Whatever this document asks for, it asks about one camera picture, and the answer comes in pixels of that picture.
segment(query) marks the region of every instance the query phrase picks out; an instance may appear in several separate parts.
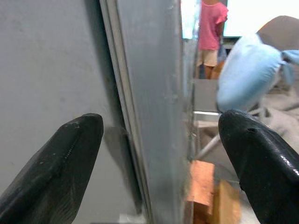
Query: person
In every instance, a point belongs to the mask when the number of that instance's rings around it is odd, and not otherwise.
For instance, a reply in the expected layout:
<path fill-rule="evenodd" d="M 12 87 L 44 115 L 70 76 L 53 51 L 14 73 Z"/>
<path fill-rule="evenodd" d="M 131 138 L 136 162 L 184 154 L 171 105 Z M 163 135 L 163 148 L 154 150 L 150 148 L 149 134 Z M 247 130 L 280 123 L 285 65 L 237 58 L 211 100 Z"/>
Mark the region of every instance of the person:
<path fill-rule="evenodd" d="M 199 23 L 197 67 L 204 64 L 206 79 L 211 79 L 217 65 L 217 55 L 222 39 L 228 9 L 219 0 L 202 0 Z"/>

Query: light blue cloth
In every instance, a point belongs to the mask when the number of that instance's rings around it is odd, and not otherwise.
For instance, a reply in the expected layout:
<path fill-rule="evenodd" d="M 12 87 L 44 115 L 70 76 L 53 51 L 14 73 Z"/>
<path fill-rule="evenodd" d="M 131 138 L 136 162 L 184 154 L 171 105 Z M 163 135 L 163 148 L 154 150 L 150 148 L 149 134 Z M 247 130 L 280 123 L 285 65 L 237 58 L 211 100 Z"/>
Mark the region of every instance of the light blue cloth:
<path fill-rule="evenodd" d="M 263 44 L 257 34 L 242 37 L 228 55 L 221 72 L 218 109 L 221 112 L 249 110 L 270 90 L 281 66 L 287 83 L 292 84 L 294 73 L 286 61 L 299 64 L 299 51 L 280 52 Z"/>

